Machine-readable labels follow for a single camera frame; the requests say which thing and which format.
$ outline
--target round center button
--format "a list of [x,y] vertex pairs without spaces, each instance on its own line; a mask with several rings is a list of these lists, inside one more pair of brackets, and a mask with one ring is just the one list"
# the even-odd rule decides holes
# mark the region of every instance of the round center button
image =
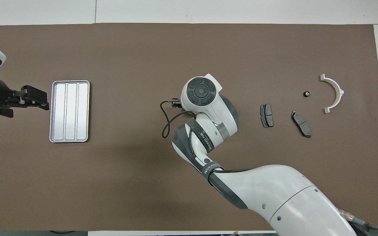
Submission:
[[197,97],[206,97],[208,95],[208,87],[205,85],[198,85],[195,87],[195,95]]

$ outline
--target white floor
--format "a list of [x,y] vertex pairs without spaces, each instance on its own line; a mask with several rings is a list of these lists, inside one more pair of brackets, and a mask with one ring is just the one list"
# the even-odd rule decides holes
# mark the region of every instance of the white floor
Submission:
[[0,25],[102,22],[375,24],[378,55],[378,0],[0,0]]

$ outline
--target black cable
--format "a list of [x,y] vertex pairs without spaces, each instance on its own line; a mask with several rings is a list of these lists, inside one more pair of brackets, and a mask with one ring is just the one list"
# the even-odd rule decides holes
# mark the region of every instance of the black cable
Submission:
[[72,233],[72,232],[75,232],[75,231],[56,232],[56,231],[52,231],[52,230],[50,230],[50,232],[52,232],[52,233],[56,233],[56,234],[67,234],[67,233]]
[[[175,100],[166,100],[166,101],[162,101],[162,102],[160,103],[160,108],[161,108],[161,110],[163,111],[164,116],[165,116],[165,118],[166,118],[166,120],[167,120],[167,124],[164,126],[164,129],[163,129],[163,131],[162,131],[162,133],[161,133],[161,136],[162,136],[164,139],[167,138],[167,137],[169,136],[169,134],[170,134],[170,124],[171,124],[171,122],[174,121],[174,119],[176,119],[177,117],[179,117],[180,115],[183,115],[183,114],[185,114],[185,113],[191,114],[191,115],[193,115],[193,117],[196,117],[196,114],[193,113],[192,111],[185,110],[185,111],[180,112],[179,114],[175,115],[171,120],[169,120],[169,119],[168,119],[168,116],[167,116],[167,114],[166,114],[166,112],[164,111],[164,109],[163,109],[163,107],[162,107],[162,105],[163,105],[164,103],[171,103],[171,102],[174,102],[174,101],[175,101]],[[167,129],[167,128],[168,128],[168,130],[167,130],[167,134],[164,135],[164,131],[165,131],[165,129]]]

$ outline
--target brown table surface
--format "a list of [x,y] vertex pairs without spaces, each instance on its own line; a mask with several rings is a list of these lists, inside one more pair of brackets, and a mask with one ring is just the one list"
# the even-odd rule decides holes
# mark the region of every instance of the brown table surface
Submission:
[[[213,160],[226,169],[294,167],[338,208],[378,225],[372,25],[0,26],[0,50],[0,79],[12,89],[32,85],[50,99],[54,81],[92,84],[87,143],[49,142],[48,111],[0,117],[0,230],[270,230],[228,203],[175,153],[171,136],[160,135],[159,103],[206,73],[240,115],[239,131]],[[335,91],[322,73],[345,91],[329,114]],[[272,128],[261,125],[264,103]],[[301,136],[293,110],[312,138]]]

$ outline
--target silver rectangular tray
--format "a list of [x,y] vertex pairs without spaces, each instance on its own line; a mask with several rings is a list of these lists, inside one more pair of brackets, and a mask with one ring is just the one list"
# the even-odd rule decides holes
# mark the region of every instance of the silver rectangular tray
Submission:
[[49,140],[85,142],[88,139],[90,82],[55,81],[52,84]]

